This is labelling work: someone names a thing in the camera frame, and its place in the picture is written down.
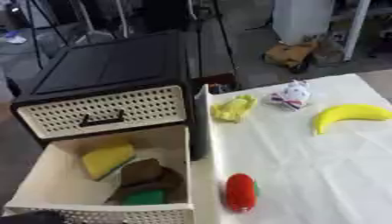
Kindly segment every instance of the white shelf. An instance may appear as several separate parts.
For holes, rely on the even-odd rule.
[[[331,21],[337,22],[337,21],[353,18],[355,16],[355,12],[356,12],[356,9],[346,10],[344,12],[337,14],[337,15],[333,15]],[[391,14],[391,13],[392,13],[392,6],[374,7],[374,8],[371,8],[367,11],[366,17],[370,18],[370,17],[374,17],[374,16],[380,16],[380,15]]]

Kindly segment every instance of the perforated drawer front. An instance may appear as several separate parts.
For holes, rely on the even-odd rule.
[[[17,112],[42,139],[186,119],[183,95],[178,86],[44,103],[21,107]]]

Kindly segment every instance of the yellow banana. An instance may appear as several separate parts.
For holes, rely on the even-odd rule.
[[[330,123],[347,119],[387,120],[392,112],[385,108],[367,104],[343,104],[325,109],[313,118],[317,134],[324,134]]]

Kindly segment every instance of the drawer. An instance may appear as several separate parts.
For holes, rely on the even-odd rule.
[[[105,205],[120,185],[120,172],[93,181],[81,163],[81,155],[112,139],[132,143],[136,160],[155,158],[180,173],[184,181],[175,192],[175,200],[154,206]],[[50,143],[5,209],[17,214],[54,210],[68,223],[193,223],[188,141],[188,128],[175,125]]]
[[[17,116],[40,139],[149,127],[186,120],[180,86],[21,106]]]

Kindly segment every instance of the green sponge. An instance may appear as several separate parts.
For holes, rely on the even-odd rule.
[[[160,205],[165,203],[165,191],[153,190],[132,193],[122,202],[123,206]]]

